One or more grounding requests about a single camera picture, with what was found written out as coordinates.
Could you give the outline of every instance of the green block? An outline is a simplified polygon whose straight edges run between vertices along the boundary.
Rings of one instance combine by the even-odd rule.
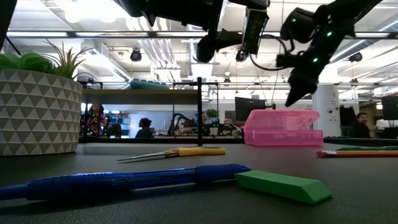
[[[316,204],[331,197],[331,192],[319,180],[273,174],[263,171],[249,171],[235,174],[239,184],[282,197]]]

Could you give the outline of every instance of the blue marker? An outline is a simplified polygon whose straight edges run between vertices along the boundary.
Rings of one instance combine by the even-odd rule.
[[[0,187],[0,200],[59,200],[115,194],[131,189],[235,179],[235,174],[250,171],[239,164],[133,173],[94,173],[63,175],[33,180],[25,185]]]

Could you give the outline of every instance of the black tabletop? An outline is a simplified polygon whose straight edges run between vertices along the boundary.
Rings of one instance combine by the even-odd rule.
[[[227,155],[196,156],[118,164],[126,156],[176,145],[90,144],[76,153],[0,157],[0,185],[82,172],[135,172],[239,163],[254,170],[322,181],[333,198],[307,205],[241,188],[237,182],[206,187],[183,185],[132,191],[89,202],[0,201],[0,223],[397,223],[397,158],[315,157],[323,147],[225,145]]]

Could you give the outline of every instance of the white column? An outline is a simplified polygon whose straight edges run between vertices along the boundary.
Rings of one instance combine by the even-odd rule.
[[[337,83],[337,69],[327,67],[320,75],[320,83]],[[312,97],[313,110],[319,111],[320,118],[314,129],[322,130],[324,137],[341,136],[340,104],[337,85],[318,85]]]

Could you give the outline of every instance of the white planter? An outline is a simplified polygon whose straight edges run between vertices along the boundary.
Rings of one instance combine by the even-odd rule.
[[[0,156],[75,151],[82,88],[56,75],[0,70]]]

